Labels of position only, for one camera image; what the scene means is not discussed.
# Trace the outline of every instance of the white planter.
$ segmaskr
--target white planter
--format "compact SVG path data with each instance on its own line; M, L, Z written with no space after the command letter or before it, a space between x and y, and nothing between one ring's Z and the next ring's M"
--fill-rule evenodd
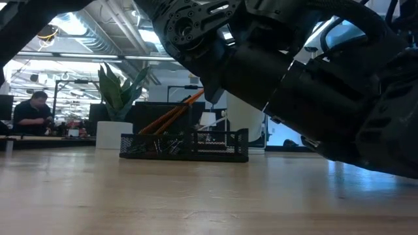
M97 149L120 149L121 134L132 134L132 123L100 121L97 123Z

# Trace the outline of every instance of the table surface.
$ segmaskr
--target table surface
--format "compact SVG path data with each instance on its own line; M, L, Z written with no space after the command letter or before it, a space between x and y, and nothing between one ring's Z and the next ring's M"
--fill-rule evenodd
M94 140L91 137L90 138L74 138L74 139L64 139L62 136L24 136L23 139L21 139L21 136L1 136L0 138L12 138L16 141L29 141L29 140Z
M418 183L313 153L248 164L0 153L0 234L417 234Z

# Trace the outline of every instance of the monitor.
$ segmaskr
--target monitor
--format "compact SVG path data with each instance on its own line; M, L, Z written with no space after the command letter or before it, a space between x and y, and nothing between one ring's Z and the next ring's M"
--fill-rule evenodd
M12 120L13 95L0 95L0 120Z

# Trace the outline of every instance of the black wire basket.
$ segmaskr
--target black wire basket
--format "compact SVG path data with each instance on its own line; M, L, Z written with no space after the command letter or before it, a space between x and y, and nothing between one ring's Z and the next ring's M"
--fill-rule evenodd
M190 131L179 135L123 134L120 157L246 163L248 129L236 132Z

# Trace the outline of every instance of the snake plant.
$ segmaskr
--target snake plant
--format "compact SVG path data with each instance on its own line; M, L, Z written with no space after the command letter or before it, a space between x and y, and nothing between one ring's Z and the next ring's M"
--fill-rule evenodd
M100 93L106 103L110 119L112 121L125 121L127 113L132 104L142 94L142 81L148 74L149 67L142 69L135 80L126 81L121 85L121 80L110 69L107 63L104 64L106 72L102 66L99 70Z

